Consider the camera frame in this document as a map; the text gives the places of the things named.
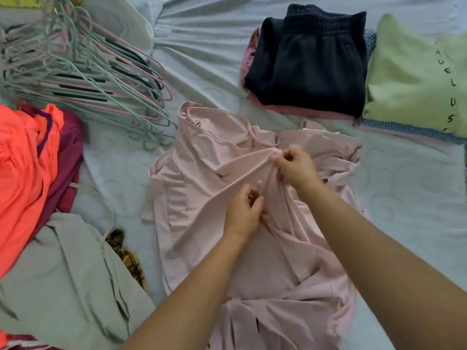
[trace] neon orange clothing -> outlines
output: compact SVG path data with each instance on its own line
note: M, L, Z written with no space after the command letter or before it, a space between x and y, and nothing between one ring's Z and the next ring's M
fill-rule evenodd
M29 240L57 175L63 112L54 105L44 112L51 120L0 106L0 279Z

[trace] black sweatpants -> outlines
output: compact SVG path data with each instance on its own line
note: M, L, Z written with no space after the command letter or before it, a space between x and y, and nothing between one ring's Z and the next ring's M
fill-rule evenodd
M245 88L263 105L291 105L359 117L365 103L366 12L289 5L266 18Z

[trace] brown patterned cloth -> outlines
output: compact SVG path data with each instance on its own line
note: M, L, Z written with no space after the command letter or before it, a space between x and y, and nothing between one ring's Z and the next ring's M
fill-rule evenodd
M134 253L123 248L124 239L125 231L122 229L116 229L109 233L109 235L106 238L106 241L123 261L123 264L125 264L128 271L130 271L131 276L133 276L133 279L135 279L138 282L138 284L140 284L144 291L148 292L146 280L144 278L144 273L143 269L141 268L140 261Z

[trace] pink t-shirt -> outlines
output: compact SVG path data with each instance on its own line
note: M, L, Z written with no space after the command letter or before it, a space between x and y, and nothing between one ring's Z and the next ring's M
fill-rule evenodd
M294 189L270 158L291 144L315 160L327 184L358 211L347 186L360 143L311 121L272 131L219 110L184 103L174 146L149 169L154 219L171 293L223 234L227 203L257 186L267 213L240 256L210 339L218 349L334 349L352 318L356 290Z

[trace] clothes hanger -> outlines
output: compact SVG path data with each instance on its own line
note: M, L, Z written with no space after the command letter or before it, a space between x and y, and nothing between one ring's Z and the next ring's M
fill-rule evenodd
M87 27L80 28L81 23L75 23L75 20L83 15L78 15L76 9L61 1L62 4L60 0L53 0L54 11L50 12L49 7L42 24L19 25L5 34L7 39L3 41L3 47L7 49L2 53L8 61L2 65L2 84L27 98L43 102L54 100L76 111L86 109L92 119L123 126L134 138L141 139L142 135L154 139L171 137L157 128L177 127L163 110L163 98L158 92L166 88L162 77L157 77L158 74L144 64L138 49L132 46L126 49L116 42L111 44L113 40L110 38L110 42L105 38L99 42L98 38L102 36L93 33L94 24L89 15L83 18ZM107 36L120 41L110 33ZM45 46L31 49L41 41ZM155 59L150 56L148 59L165 72ZM85 69L89 70L88 74L84 73ZM99 77L105 79L105 85L98 81ZM102 101L104 106L96 104Z

